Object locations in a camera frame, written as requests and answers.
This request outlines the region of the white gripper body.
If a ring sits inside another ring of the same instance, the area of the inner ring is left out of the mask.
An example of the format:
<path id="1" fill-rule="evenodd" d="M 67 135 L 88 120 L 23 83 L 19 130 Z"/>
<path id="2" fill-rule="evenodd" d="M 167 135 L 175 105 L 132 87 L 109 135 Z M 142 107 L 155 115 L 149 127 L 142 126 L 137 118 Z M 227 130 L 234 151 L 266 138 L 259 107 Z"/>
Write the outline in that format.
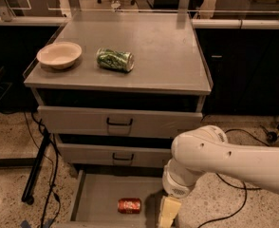
<path id="1" fill-rule="evenodd" d="M 162 185 L 165 192 L 176 199 L 186 198 L 195 188 L 200 173 L 187 169 L 174 159 L 164 166 Z"/>

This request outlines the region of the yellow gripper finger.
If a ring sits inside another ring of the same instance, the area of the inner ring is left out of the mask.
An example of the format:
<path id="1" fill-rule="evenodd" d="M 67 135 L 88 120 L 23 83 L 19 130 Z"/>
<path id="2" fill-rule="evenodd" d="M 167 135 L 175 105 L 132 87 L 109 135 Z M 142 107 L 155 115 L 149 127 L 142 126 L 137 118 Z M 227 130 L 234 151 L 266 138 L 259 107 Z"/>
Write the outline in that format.
<path id="1" fill-rule="evenodd" d="M 181 207 L 181 201 L 174 197 L 163 196 L 158 215 L 158 228 L 171 228 Z"/>

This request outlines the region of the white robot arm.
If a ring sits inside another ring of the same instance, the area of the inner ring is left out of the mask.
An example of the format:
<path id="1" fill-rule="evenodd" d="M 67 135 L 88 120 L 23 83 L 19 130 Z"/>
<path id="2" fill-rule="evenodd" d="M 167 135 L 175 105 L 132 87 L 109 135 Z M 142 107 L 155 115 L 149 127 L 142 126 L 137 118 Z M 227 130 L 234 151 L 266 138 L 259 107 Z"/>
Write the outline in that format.
<path id="1" fill-rule="evenodd" d="M 170 228 L 181 206 L 180 200 L 195 188 L 205 173 L 218 173 L 246 181 L 279 194 L 279 147 L 236 145 L 225 132 L 206 125 L 176 136 L 172 158 L 163 169 L 158 228 Z"/>

